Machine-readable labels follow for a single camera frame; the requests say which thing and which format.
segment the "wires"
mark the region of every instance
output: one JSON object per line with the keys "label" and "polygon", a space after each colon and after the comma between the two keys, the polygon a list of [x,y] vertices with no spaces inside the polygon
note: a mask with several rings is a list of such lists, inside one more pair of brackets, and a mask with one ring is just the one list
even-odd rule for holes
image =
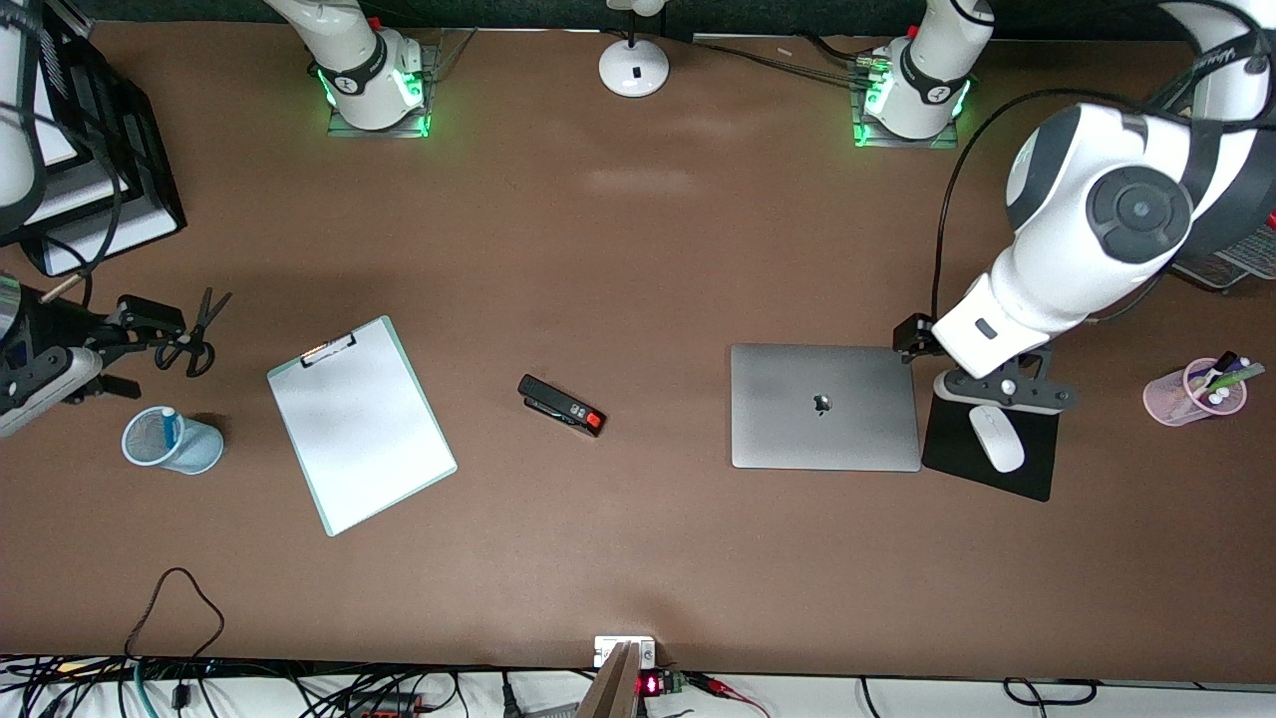
{"label": "wires", "polygon": [[1171,115],[1171,114],[1169,114],[1169,112],[1166,112],[1164,110],[1154,110],[1154,108],[1143,107],[1143,106],[1138,105],[1137,102],[1134,102],[1133,99],[1122,97],[1120,94],[1114,94],[1114,93],[1110,93],[1110,92],[1100,92],[1100,91],[1095,91],[1095,89],[1078,89],[1078,88],[1072,88],[1072,87],[1055,87],[1055,88],[1048,88],[1048,89],[1036,89],[1034,92],[1028,92],[1028,93],[1021,94],[1021,96],[1011,99],[1009,102],[1005,102],[1004,105],[1002,105],[997,110],[994,110],[993,114],[989,115],[988,119],[984,120],[984,122],[980,124],[977,129],[975,129],[975,131],[970,135],[970,139],[966,142],[966,147],[963,147],[962,150],[961,150],[961,154],[958,154],[957,163],[953,165],[953,172],[948,177],[948,187],[944,190],[944,200],[939,205],[939,224],[938,224],[938,227],[935,230],[935,263],[934,263],[934,274],[933,274],[931,281],[930,281],[930,318],[931,319],[937,319],[939,316],[939,279],[940,279],[940,274],[943,272],[944,226],[948,222],[948,208],[952,204],[953,189],[957,186],[957,179],[961,176],[961,170],[966,165],[966,158],[970,157],[970,153],[975,148],[975,144],[979,142],[979,138],[984,135],[984,133],[988,130],[988,128],[991,126],[991,124],[995,122],[998,117],[1000,117],[1002,115],[1004,115],[1009,110],[1012,110],[1012,108],[1014,108],[1018,105],[1022,105],[1025,102],[1028,102],[1028,101],[1032,101],[1032,99],[1040,99],[1042,97],[1068,97],[1068,96],[1072,96],[1072,97],[1086,97],[1086,98],[1090,98],[1090,99],[1100,99],[1100,101],[1104,101],[1104,102],[1108,102],[1108,103],[1111,103],[1111,105],[1120,105],[1120,106],[1124,106],[1124,107],[1129,107],[1129,108],[1133,108],[1133,110],[1138,110],[1138,111],[1146,112],[1148,115],[1155,115],[1155,116],[1159,116],[1159,117],[1162,117],[1162,119],[1168,119],[1168,120],[1171,120],[1171,121],[1175,121],[1175,122],[1180,122],[1180,124],[1183,122],[1183,117],[1178,117],[1178,116]]}
{"label": "wires", "polygon": [[464,40],[461,41],[461,45],[453,47],[452,52],[448,52],[448,56],[444,57],[441,62],[439,62],[439,71],[438,71],[439,82],[443,80],[443,75],[445,75],[448,70],[452,69],[452,65],[456,64],[456,61],[461,57],[461,52],[464,51],[466,46],[470,45],[470,41],[473,40],[476,34],[478,34],[477,27],[471,29],[470,33],[466,34]]}
{"label": "wires", "polygon": [[[129,631],[129,638],[126,638],[124,640],[124,656],[126,656],[128,658],[133,658],[134,661],[137,661],[137,663],[133,664],[133,684],[137,686],[138,699],[142,701],[142,708],[143,708],[143,710],[147,712],[147,715],[149,718],[158,718],[158,715],[156,715],[154,707],[151,705],[151,696],[147,695],[145,686],[144,686],[144,684],[142,681],[142,663],[143,663],[143,661],[140,658],[138,658],[137,656],[133,654],[133,647],[137,643],[138,636],[142,634],[142,629],[147,625],[147,621],[151,619],[151,612],[154,611],[156,601],[158,601],[158,598],[160,598],[160,592],[163,590],[165,582],[168,580],[168,576],[171,576],[172,574],[181,574],[181,575],[186,576],[186,580],[190,582],[190,585],[191,585],[191,588],[195,589],[195,593],[199,596],[199,599],[203,601],[204,606],[208,606],[209,608],[212,608],[213,613],[217,615],[217,630],[213,631],[213,635],[209,636],[208,640],[205,640],[199,648],[197,648],[195,653],[191,653],[190,658],[188,658],[186,661],[184,661],[181,663],[181,667],[177,670],[177,686],[179,687],[181,687],[181,686],[185,685],[182,681],[185,680],[186,667],[190,664],[190,662],[193,662],[197,658],[199,658],[199,654],[204,653],[204,650],[208,647],[213,645],[213,641],[216,641],[218,638],[221,638],[222,631],[226,630],[226,615],[223,615],[222,610],[217,608],[217,604],[213,603],[212,599],[209,599],[208,596],[204,594],[204,589],[199,588],[199,582],[195,580],[195,576],[191,575],[190,571],[188,571],[186,569],[184,569],[181,566],[174,566],[172,569],[168,569],[167,571],[165,571],[163,574],[160,575],[160,580],[156,582],[154,590],[151,592],[151,601],[147,602],[147,610],[142,612],[142,619],[139,619],[138,624],[135,626],[133,626],[131,631]],[[199,682],[199,690],[204,691],[203,680],[200,678],[200,680],[198,680],[198,682]],[[208,703],[208,692],[207,691],[204,691],[204,701]]]}
{"label": "wires", "polygon": [[[13,8],[11,4],[5,4],[5,5],[6,5],[8,10],[18,11],[18,9]],[[36,42],[37,46],[43,42],[43,37],[42,37],[43,32],[41,31],[41,18],[37,17],[33,11],[29,11],[29,9],[27,6],[22,6],[22,14],[20,15],[18,15],[18,17],[6,15],[4,19],[5,19],[4,24],[6,27],[14,27],[14,28],[18,28],[20,32],[24,32],[29,40],[32,40],[32,41]],[[124,209],[124,190],[122,190],[121,184],[120,184],[120,172],[115,168],[115,165],[111,162],[111,156],[110,156],[110,152],[107,150],[107,147],[106,147],[105,142],[102,142],[102,143],[93,142],[87,135],[84,135],[83,133],[80,133],[80,131],[78,131],[75,129],[71,129],[71,128],[66,126],[65,124],[63,124],[63,122],[60,122],[60,121],[57,121],[57,120],[55,120],[52,117],[48,117],[48,116],[42,115],[40,112],[36,112],[33,110],[28,110],[26,107],[19,107],[19,106],[9,103],[9,102],[0,101],[0,110],[11,112],[13,115],[15,115],[18,117],[19,121],[40,122],[40,124],[51,126],[51,128],[61,131],[64,135],[70,136],[75,142],[83,144],[87,149],[89,149],[97,157],[97,159],[102,163],[102,168],[106,170],[106,173],[110,176],[110,179],[111,179],[111,216],[110,216],[110,219],[107,222],[106,233],[102,236],[102,245],[98,246],[97,254],[93,256],[92,261],[84,261],[83,256],[80,256],[80,265],[75,268],[75,274],[80,277],[80,281],[87,281],[88,277],[89,277],[89,274],[93,273],[93,269],[96,269],[97,265],[100,263],[102,263],[102,259],[106,258],[106,253],[111,247],[111,242],[115,241],[115,233],[120,228],[120,213]],[[26,129],[20,124],[14,122],[11,117],[5,117],[4,121],[18,126],[19,130],[24,130]],[[40,157],[32,157],[32,162],[37,162],[37,161],[41,161],[41,158]],[[47,304],[47,302],[52,301],[54,298],[61,296],[63,292],[65,292],[68,288],[70,288],[75,283],[77,283],[75,281],[63,282],[56,288],[54,288],[52,291],[50,291],[48,293],[46,293],[45,296],[42,296],[40,298],[40,301],[42,304]],[[92,296],[92,291],[89,291],[88,288],[85,288],[85,301],[84,301],[85,306],[88,306],[87,298],[91,297],[91,296]]]}
{"label": "wires", "polygon": [[860,687],[864,689],[864,703],[869,707],[869,714],[873,715],[873,718],[882,718],[882,714],[877,712],[877,707],[873,705],[873,694],[869,692],[868,676],[860,676]]}
{"label": "wires", "polygon": [[[1025,699],[1025,698],[1020,698],[1020,696],[1014,695],[1014,691],[1011,690],[1012,685],[1021,685],[1021,686],[1028,689],[1028,692],[1032,694],[1032,698],[1031,699]],[[1014,703],[1017,703],[1020,705],[1026,705],[1028,708],[1036,708],[1037,710],[1041,712],[1041,718],[1049,718],[1049,715],[1046,715],[1046,713],[1045,713],[1045,708],[1048,705],[1060,705],[1060,707],[1085,705],[1085,704],[1095,700],[1095,696],[1099,695],[1099,681],[1060,681],[1060,685],[1088,686],[1090,687],[1090,692],[1086,694],[1086,695],[1083,695],[1083,696],[1081,696],[1081,698],[1077,698],[1077,699],[1044,699],[1044,698],[1041,698],[1041,691],[1039,691],[1036,689],[1036,686],[1032,685],[1032,681],[1028,681],[1027,678],[1003,678],[1002,680],[1002,690],[1005,692],[1007,698],[1009,698],[1011,700],[1013,700]]]}
{"label": "wires", "polygon": [[452,682],[456,685],[457,698],[461,699],[461,707],[466,709],[466,718],[470,718],[470,704],[466,703],[466,694],[461,690],[461,675],[456,671],[452,672]]}
{"label": "wires", "polygon": [[814,32],[798,31],[794,34],[796,34],[798,37],[805,37],[806,40],[810,41],[812,45],[814,45],[817,48],[819,48],[820,52],[823,52],[823,54],[826,54],[829,57],[833,57],[836,60],[842,60],[842,61],[846,61],[846,62],[854,62],[855,60],[857,60],[861,56],[864,56],[864,55],[868,54],[868,52],[842,52],[841,50],[837,50],[836,47],[833,47],[828,42],[824,42],[824,38],[820,37],[820,36],[818,36],[818,34],[815,34]]}
{"label": "wires", "polygon": [[[83,281],[88,281],[89,275],[93,273],[93,269],[96,269],[97,265],[102,263],[102,259],[106,258],[107,250],[115,241],[115,235],[120,228],[120,214],[124,210],[124,189],[122,185],[120,184],[120,172],[115,168],[115,165],[111,162],[111,156],[107,152],[106,145],[91,140],[85,134],[80,133],[79,130],[71,129],[65,124],[59,122],[57,120],[42,115],[40,112],[34,112],[32,110],[19,107],[9,102],[0,101],[0,110],[17,115],[18,120],[41,122],[43,125],[51,126],[61,131],[66,136],[70,136],[75,142],[88,148],[98,158],[98,161],[102,165],[102,168],[106,170],[106,173],[111,180],[111,216],[106,224],[106,233],[102,236],[102,244],[97,247],[97,254],[94,254],[93,259],[89,261],[85,261],[84,256],[78,251],[73,254],[79,261],[79,265],[74,269],[75,274],[79,275]],[[0,121],[14,124],[14,120],[11,117],[4,117]],[[66,244],[48,236],[45,237],[45,241],[52,244],[54,246],[57,246],[59,249],[65,250],[68,247]],[[71,286],[73,283],[64,283],[61,291],[66,291],[66,288],[70,288]],[[56,298],[60,293],[61,292],[54,293],[54,296],[46,295],[46,297],[42,297],[41,300],[48,302],[52,301],[52,298]],[[85,287],[83,298],[84,306],[88,306],[88,300],[92,297],[92,295],[93,295],[92,288]]]}
{"label": "wires", "polygon": [[806,79],[813,79],[815,82],[822,82],[824,84],[832,84],[842,88],[849,88],[851,85],[851,78],[849,75],[840,75],[826,70],[818,70],[815,68],[808,68],[805,65],[795,65],[792,62],[785,62],[783,60],[763,57],[762,55],[754,55],[753,52],[745,52],[744,50],[736,50],[735,47],[725,47],[722,45],[709,45],[706,42],[693,42],[692,45],[694,45],[695,47],[703,47],[706,50],[713,50],[715,52],[725,52],[727,55],[735,55],[736,57],[744,57],[745,60],[752,60],[754,62],[758,62],[759,65],[766,65],[768,68],[783,73],[804,77]]}
{"label": "wires", "polygon": [[711,678],[704,673],[697,673],[694,671],[683,671],[683,677],[686,678],[688,685],[697,687],[712,695],[713,698],[721,698],[725,700],[734,700],[736,703],[752,705],[753,708],[757,708],[758,712],[760,712],[764,718],[771,718],[771,712],[768,712],[760,703],[750,699],[749,696],[741,694],[740,691],[732,689],[731,686],[726,685],[725,682],[717,678]]}
{"label": "wires", "polygon": [[190,571],[188,571],[181,566],[174,566],[172,569],[168,569],[167,571],[161,574],[160,580],[156,582],[156,588],[154,590],[151,592],[151,601],[147,602],[147,610],[142,612],[142,619],[138,619],[138,624],[133,626],[131,631],[129,631],[129,638],[124,640],[124,656],[134,661],[138,661],[138,657],[133,654],[133,644],[137,643],[138,635],[142,634],[142,629],[147,625],[147,621],[151,619],[151,612],[154,611],[156,601],[160,598],[160,592],[163,589],[163,583],[168,580],[168,576],[171,576],[172,574],[181,574],[186,576],[186,580],[190,582],[190,585],[191,588],[195,589],[195,593],[199,596],[199,599],[203,601],[204,606],[212,608],[213,613],[217,615],[217,630],[213,631],[213,635],[209,636],[208,640],[203,643],[203,645],[195,649],[195,653],[190,654],[190,661],[199,658],[199,654],[204,653],[204,650],[208,647],[213,645],[213,641],[221,638],[222,631],[226,630],[226,615],[222,613],[222,610],[217,608],[217,604],[213,603],[208,598],[208,596],[204,594],[204,589],[199,588],[199,582],[195,580],[195,576],[193,576]]}
{"label": "wires", "polygon": [[1116,309],[1115,311],[1111,311],[1110,314],[1104,314],[1102,316],[1086,316],[1086,319],[1085,319],[1083,323],[1086,323],[1086,324],[1101,324],[1104,321],[1110,321],[1113,319],[1124,316],[1125,314],[1128,314],[1131,311],[1131,309],[1133,309],[1134,306],[1138,306],[1138,304],[1141,301],[1143,301],[1145,298],[1147,298],[1148,293],[1152,293],[1152,289],[1156,288],[1156,284],[1161,283],[1161,279],[1165,278],[1165,273],[1169,270],[1169,268],[1170,268],[1169,263],[1166,263],[1164,267],[1161,267],[1161,269],[1156,274],[1154,274],[1152,278],[1147,281],[1147,283],[1143,284],[1143,289],[1139,291],[1138,295],[1134,296],[1134,298],[1131,298],[1129,301],[1127,301],[1125,305],[1122,306],[1120,309]]}
{"label": "wires", "polygon": [[961,6],[961,0],[948,0],[948,1],[953,4],[953,10],[956,10],[957,14],[961,15],[961,18],[963,20],[968,22],[968,23],[974,23],[974,24],[984,26],[984,27],[994,27],[997,24],[993,20],[985,20],[984,18],[980,18],[980,17],[976,17],[976,15],[972,15],[972,14],[967,13],[966,8]]}

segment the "clipboard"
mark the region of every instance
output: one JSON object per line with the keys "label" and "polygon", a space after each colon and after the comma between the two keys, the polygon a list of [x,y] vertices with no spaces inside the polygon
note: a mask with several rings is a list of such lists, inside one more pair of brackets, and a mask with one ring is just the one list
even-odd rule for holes
{"label": "clipboard", "polygon": [[389,316],[265,379],[330,537],[457,471]]}

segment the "black mouse pad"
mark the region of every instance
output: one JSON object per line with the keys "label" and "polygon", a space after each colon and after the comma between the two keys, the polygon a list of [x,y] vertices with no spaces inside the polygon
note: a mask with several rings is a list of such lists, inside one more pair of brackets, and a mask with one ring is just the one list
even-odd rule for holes
{"label": "black mouse pad", "polygon": [[930,400],[930,422],[921,449],[921,464],[929,469],[1017,494],[1034,501],[1050,500],[1054,477],[1054,446],[1059,437],[1059,416],[1007,412],[1023,444],[1023,465],[1003,474],[993,468],[970,426],[971,404]]}

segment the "black cable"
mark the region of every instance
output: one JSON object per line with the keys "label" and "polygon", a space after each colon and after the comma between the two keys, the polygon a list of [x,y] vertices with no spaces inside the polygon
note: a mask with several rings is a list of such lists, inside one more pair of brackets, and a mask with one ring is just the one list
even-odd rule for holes
{"label": "black cable", "polygon": [[813,79],[815,82],[822,82],[824,84],[832,84],[835,87],[850,88],[851,78],[849,75],[838,75],[835,73],[828,73],[824,70],[818,70],[815,68],[808,68],[804,65],[795,65],[792,62],[785,62],[782,60],[773,60],[771,57],[763,57],[762,55],[754,55],[753,52],[745,52],[744,50],[736,50],[735,47],[723,47],[721,45],[709,45],[706,42],[693,42],[695,47],[704,47],[706,50],[713,50],[715,52],[725,52],[727,55],[735,55],[736,57],[744,57],[745,60],[752,60],[759,65],[766,65],[768,68],[789,73],[798,77],[804,77],[806,79]]}
{"label": "black cable", "polygon": [[71,718],[73,715],[75,715],[75,710],[77,710],[77,709],[79,709],[79,707],[80,707],[80,703],[83,703],[83,701],[84,701],[84,699],[85,699],[85,698],[88,698],[88,694],[93,692],[93,687],[94,687],[94,686],[97,685],[98,680],[100,680],[100,678],[101,678],[101,677],[102,677],[102,676],[103,676],[105,673],[106,673],[106,671],[103,670],[103,671],[101,671],[101,672],[98,672],[98,673],[94,673],[94,675],[93,675],[93,676],[92,676],[92,677],[89,678],[89,681],[88,681],[88,685],[87,685],[87,686],[85,686],[85,689],[84,689],[84,692],[83,692],[83,694],[77,694],[77,695],[75,695],[75,700],[74,700],[74,701],[71,703],[71,707],[66,709],[66,715],[65,715],[65,718]]}
{"label": "black cable", "polygon": [[[1276,110],[1276,52],[1273,52],[1271,40],[1267,37],[1267,32],[1263,26],[1258,24],[1258,20],[1249,17],[1248,13],[1240,8],[1235,8],[1224,3],[1222,0],[1183,0],[1184,3],[1191,3],[1193,5],[1202,5],[1206,8],[1215,8],[1222,10],[1235,18],[1240,24],[1254,36],[1258,43],[1258,54],[1267,59],[1267,98],[1263,102],[1263,108],[1258,111],[1257,115],[1248,120],[1242,121],[1225,121],[1220,122],[1222,131],[1244,131],[1250,129],[1259,129],[1263,126],[1271,128],[1271,120],[1268,119],[1273,110]],[[1125,6],[1109,8],[1114,10],[1127,9],[1127,8],[1148,8],[1160,6],[1161,3],[1155,0],[1139,0],[1138,3],[1132,3]]]}
{"label": "black cable", "polygon": [[217,604],[213,603],[208,598],[208,596],[204,594],[204,589],[199,588],[199,582],[195,580],[195,576],[181,566],[174,566],[172,569],[168,569],[167,571],[160,575],[160,580],[156,582],[154,590],[151,592],[151,601],[147,602],[147,610],[142,612],[142,619],[139,619],[138,624],[133,626],[131,631],[129,631],[129,638],[124,639],[124,656],[126,656],[128,658],[138,661],[138,657],[133,654],[133,644],[138,640],[138,635],[142,634],[142,629],[143,626],[147,625],[147,620],[151,619],[151,612],[154,611],[156,601],[160,598],[161,589],[163,589],[163,583],[168,580],[168,576],[172,574],[181,574],[186,576],[186,579],[190,582],[191,588],[195,589],[195,594],[199,596],[199,599],[203,601],[204,606],[212,608],[213,613],[217,615],[217,630],[213,631],[213,635],[209,636],[208,640],[203,643],[203,645],[195,649],[195,653],[190,654],[190,659],[194,661],[195,658],[199,658],[199,654],[204,653],[204,650],[208,647],[213,645],[213,641],[221,638],[222,631],[226,630],[226,615],[222,613],[222,610],[217,608]]}
{"label": "black cable", "polygon": [[19,120],[41,122],[61,131],[63,134],[70,136],[75,142],[83,144],[89,152],[92,152],[98,158],[98,161],[102,163],[102,167],[106,170],[106,173],[111,180],[111,216],[106,224],[106,233],[102,236],[102,245],[97,247],[97,254],[93,255],[93,260],[88,263],[80,261],[80,265],[73,269],[75,273],[79,273],[82,277],[88,279],[89,274],[93,273],[93,269],[96,269],[97,265],[101,264],[102,260],[106,258],[107,249],[110,249],[111,244],[115,242],[115,235],[120,228],[120,216],[124,210],[124,187],[120,184],[120,172],[115,168],[115,163],[111,161],[111,154],[107,150],[105,142],[100,145],[98,143],[91,140],[88,135],[80,133],[79,130],[71,129],[50,116],[42,115],[32,110],[27,110],[26,107],[19,107],[9,102],[0,101],[0,110],[13,112],[14,115],[18,116]]}
{"label": "black cable", "polygon": [[995,24],[997,24],[995,22],[993,22],[993,20],[985,20],[984,18],[979,18],[979,17],[975,17],[975,15],[967,13],[966,8],[962,8],[961,3],[958,0],[948,0],[948,1],[953,4],[953,10],[957,10],[957,14],[961,15],[963,20],[966,20],[968,23],[975,23],[977,26],[995,27]]}
{"label": "black cable", "polygon": [[453,671],[452,680],[457,682],[457,698],[461,699],[461,707],[466,709],[466,718],[470,718],[470,704],[466,703],[466,694],[461,690],[461,676]]}
{"label": "black cable", "polygon": [[873,694],[869,692],[869,678],[868,676],[860,676],[860,686],[864,689],[864,703],[869,707],[869,713],[873,718],[882,718],[882,714],[877,712],[877,707],[873,705]]}
{"label": "black cable", "polygon": [[1101,99],[1104,102],[1109,102],[1109,103],[1113,103],[1113,105],[1122,105],[1122,106],[1129,107],[1132,110],[1142,111],[1142,112],[1146,112],[1148,115],[1159,116],[1159,117],[1162,117],[1162,119],[1169,119],[1169,120],[1176,121],[1179,124],[1184,122],[1183,117],[1175,117],[1174,115],[1169,115],[1169,112],[1165,112],[1164,110],[1156,110],[1156,108],[1145,107],[1145,106],[1134,102],[1133,99],[1129,99],[1127,97],[1122,97],[1120,94],[1114,94],[1111,92],[1100,92],[1100,91],[1095,91],[1095,89],[1079,89],[1079,88],[1072,88],[1072,87],[1054,87],[1054,88],[1048,88],[1048,89],[1036,89],[1036,91],[1032,91],[1032,92],[1027,92],[1025,94],[1020,94],[1018,97],[1011,99],[1009,102],[1005,102],[1004,105],[1002,105],[1000,107],[998,107],[997,110],[994,110],[993,114],[989,115],[988,119],[984,120],[983,124],[980,124],[979,128],[976,128],[974,133],[971,133],[970,139],[966,142],[966,147],[963,147],[962,150],[961,150],[961,154],[957,156],[957,163],[953,165],[953,172],[948,177],[948,187],[944,190],[944,200],[939,205],[939,224],[938,224],[938,227],[935,230],[935,263],[934,263],[934,274],[933,274],[933,278],[931,278],[931,282],[930,282],[930,318],[931,319],[938,319],[939,318],[939,279],[940,279],[940,274],[943,272],[944,224],[948,222],[948,208],[949,208],[949,205],[952,203],[953,189],[957,186],[957,179],[961,176],[961,170],[966,165],[966,158],[970,157],[971,149],[975,148],[975,143],[979,142],[979,138],[984,135],[984,131],[986,131],[988,128],[991,126],[991,124],[994,121],[997,121],[998,117],[1000,117],[1002,115],[1004,115],[1007,111],[1012,110],[1013,107],[1016,107],[1018,105],[1022,105],[1025,102],[1028,102],[1031,99],[1039,99],[1041,97],[1065,97],[1065,96],[1086,97],[1086,98],[1090,98],[1090,99]]}
{"label": "black cable", "polygon": [[[1012,685],[1021,685],[1028,689],[1028,692],[1032,694],[1032,699],[1028,700],[1014,695],[1014,691],[1011,690]],[[1057,698],[1045,699],[1041,698],[1041,692],[1036,689],[1036,686],[1032,685],[1032,681],[1027,678],[1003,678],[1002,691],[1004,691],[1007,698],[1009,698],[1014,703],[1020,705],[1026,705],[1028,708],[1036,708],[1037,710],[1040,710],[1041,718],[1049,718],[1045,713],[1045,708],[1048,705],[1074,708],[1077,705],[1086,705],[1087,703],[1095,700],[1095,696],[1099,695],[1099,681],[1060,681],[1059,685],[1087,686],[1090,689],[1090,692],[1087,692],[1081,698],[1074,698],[1074,699],[1057,699]]]}
{"label": "black cable", "polygon": [[828,42],[824,42],[824,38],[820,37],[820,36],[818,36],[818,34],[815,34],[814,32],[798,31],[794,34],[796,34],[798,37],[806,38],[808,41],[810,41],[812,45],[814,45],[817,48],[819,48],[820,52],[828,55],[829,57],[835,57],[837,60],[845,60],[847,62],[854,62],[861,55],[864,55],[864,52],[842,52],[841,50],[833,47]]}
{"label": "black cable", "polygon": [[221,715],[217,714],[217,709],[213,707],[213,699],[208,698],[208,689],[204,687],[204,677],[195,676],[195,682],[199,684],[199,694],[204,696],[204,707],[208,708],[208,714],[213,718],[221,718]]}
{"label": "black cable", "polygon": [[1156,284],[1161,283],[1161,279],[1165,278],[1165,273],[1169,270],[1169,268],[1170,268],[1170,263],[1166,261],[1165,265],[1161,267],[1161,269],[1155,275],[1152,275],[1152,278],[1148,279],[1147,283],[1143,284],[1143,289],[1139,291],[1138,295],[1134,296],[1134,298],[1131,298],[1129,301],[1127,301],[1120,309],[1116,309],[1116,310],[1114,310],[1114,311],[1111,311],[1109,314],[1104,314],[1102,316],[1086,316],[1085,321],[1082,321],[1082,323],[1086,323],[1086,324],[1101,324],[1104,321],[1110,321],[1113,319],[1118,319],[1120,316],[1124,316],[1125,314],[1128,314],[1131,311],[1131,309],[1133,309],[1134,306],[1138,306],[1138,304],[1141,301],[1143,301],[1145,298],[1147,298],[1148,293],[1152,293],[1152,289],[1156,288]]}

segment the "metal base plate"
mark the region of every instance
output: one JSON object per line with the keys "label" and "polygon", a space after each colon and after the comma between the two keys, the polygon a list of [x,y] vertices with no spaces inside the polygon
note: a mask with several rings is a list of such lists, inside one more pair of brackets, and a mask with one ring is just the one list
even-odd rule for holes
{"label": "metal base plate", "polygon": [[618,643],[635,643],[642,650],[643,671],[656,667],[656,639],[651,636],[595,636],[593,638],[593,667],[602,668],[611,656],[611,649]]}
{"label": "metal base plate", "polygon": [[930,149],[954,149],[957,147],[957,119],[948,120],[944,129],[930,139],[909,139],[900,136],[886,129],[886,125],[877,117],[864,111],[868,102],[868,92],[864,85],[870,85],[869,68],[861,68],[856,62],[847,62],[851,70],[851,121],[855,126],[856,147],[921,147]]}
{"label": "metal base plate", "polygon": [[434,45],[421,43],[421,93],[425,102],[420,107],[408,112],[393,126],[375,131],[352,126],[333,108],[332,116],[328,117],[328,136],[430,136],[430,111],[434,108],[434,91],[440,69],[440,47],[441,45],[438,42]]}

